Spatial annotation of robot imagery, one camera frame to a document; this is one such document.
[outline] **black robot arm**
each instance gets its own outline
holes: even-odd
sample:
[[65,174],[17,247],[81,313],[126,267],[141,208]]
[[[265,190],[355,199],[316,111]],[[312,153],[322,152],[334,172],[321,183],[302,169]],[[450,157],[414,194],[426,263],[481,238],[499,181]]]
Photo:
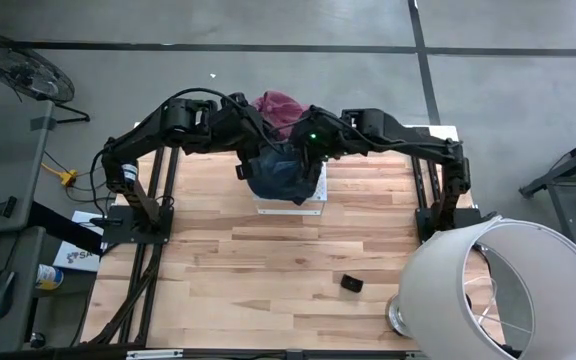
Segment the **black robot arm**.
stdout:
[[322,161],[349,154],[366,156],[371,151],[394,150],[440,164],[442,191],[431,207],[429,218],[423,224],[418,223],[420,237],[427,237],[422,234],[435,230],[460,227],[455,216],[457,201],[470,189],[469,163],[460,142],[405,127],[378,109],[343,110],[338,118],[316,106],[311,106],[295,125],[290,140],[301,149],[304,176],[309,179],[319,177]]
[[[132,228],[156,232],[162,209],[139,183],[139,157],[162,146],[180,147],[186,154],[236,151],[242,162],[237,177],[246,179],[254,176],[248,160],[259,156],[261,147],[273,147],[270,134],[271,124],[241,93],[223,97],[221,108],[214,101],[170,99],[132,131],[108,140],[101,153],[107,187],[125,196]],[[315,185],[323,162],[343,155],[394,150],[431,160],[442,166],[442,191],[424,224],[418,219],[418,227],[431,234],[464,226],[456,221],[455,211],[459,197],[470,189],[470,171],[460,142],[404,127],[378,109],[343,110],[337,117],[316,106],[302,114],[289,142],[301,156],[302,178]],[[427,238],[421,230],[420,237]]]
[[101,155],[106,184],[126,198],[133,227],[152,232],[160,225],[161,209],[139,182],[137,159],[162,146],[181,147],[187,155],[237,151],[242,160],[237,174],[243,177],[247,160],[258,155],[270,126],[240,93],[222,99],[221,105],[219,109],[214,101],[171,99],[130,132],[108,139]]

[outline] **concrete floor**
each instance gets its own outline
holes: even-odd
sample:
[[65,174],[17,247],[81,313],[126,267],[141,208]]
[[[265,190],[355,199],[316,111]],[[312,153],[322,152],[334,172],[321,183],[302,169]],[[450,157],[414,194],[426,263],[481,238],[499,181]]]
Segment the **concrete floor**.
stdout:
[[[576,48],[576,0],[418,3],[428,46]],[[29,41],[415,45],[405,0],[0,0],[0,34]],[[53,156],[81,171],[108,136],[131,128],[175,91],[194,86],[242,91],[249,98],[274,89],[333,112],[378,107],[402,123],[429,124],[414,54],[40,53],[73,80],[71,105],[92,116],[90,124],[58,127],[49,140]],[[429,66],[441,123],[457,126],[465,141],[480,208],[558,229],[544,194],[526,201],[517,189],[576,145],[576,57],[430,56]],[[0,104],[16,101],[0,84]],[[70,202],[48,174],[41,176],[37,199],[66,216],[92,210]],[[498,282],[512,288],[512,276],[498,272]],[[38,326],[51,346],[69,343],[82,306],[81,298],[59,301],[53,308],[75,310],[44,316]],[[525,321],[517,291],[500,290],[499,302],[506,320]],[[517,347],[525,344],[512,332],[508,338]]]

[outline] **white sticker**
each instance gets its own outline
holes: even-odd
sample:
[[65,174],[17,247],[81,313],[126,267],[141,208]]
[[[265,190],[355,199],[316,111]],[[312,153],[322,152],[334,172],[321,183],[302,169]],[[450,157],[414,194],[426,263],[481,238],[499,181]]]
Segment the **white sticker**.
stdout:
[[137,179],[137,167],[135,165],[125,164],[121,168],[124,170],[124,178],[135,180]]

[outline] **lampshade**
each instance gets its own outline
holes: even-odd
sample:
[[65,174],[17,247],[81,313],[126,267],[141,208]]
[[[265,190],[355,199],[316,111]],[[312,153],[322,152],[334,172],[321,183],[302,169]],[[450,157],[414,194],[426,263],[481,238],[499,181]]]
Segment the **lampshade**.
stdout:
[[521,360],[576,360],[576,245],[545,226],[501,217],[437,232],[410,258],[391,308],[400,330],[441,360],[511,360],[481,329],[464,293],[475,243],[516,272],[530,301],[532,334]]

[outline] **wooden tabletop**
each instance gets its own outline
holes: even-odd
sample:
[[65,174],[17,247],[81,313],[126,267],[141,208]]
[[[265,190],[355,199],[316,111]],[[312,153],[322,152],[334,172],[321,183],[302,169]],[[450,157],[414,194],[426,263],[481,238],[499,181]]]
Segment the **wooden tabletop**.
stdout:
[[[457,138],[454,127],[430,128],[434,136]],[[152,162],[152,154],[140,159],[144,185]],[[148,346],[417,349],[385,318],[386,302],[419,245],[410,158],[388,152],[329,162],[321,216],[258,215],[246,182],[235,175],[238,163],[230,153],[180,159],[173,234],[164,248]],[[472,205],[469,195],[460,201]],[[97,335],[123,302],[134,251],[120,245],[101,260],[82,341]],[[365,282],[361,293],[339,286],[343,274]],[[467,279],[486,276],[485,262],[471,254]],[[481,313],[490,280],[472,283],[467,292]],[[496,313],[493,306],[489,315]],[[503,339],[497,323],[484,324]]]

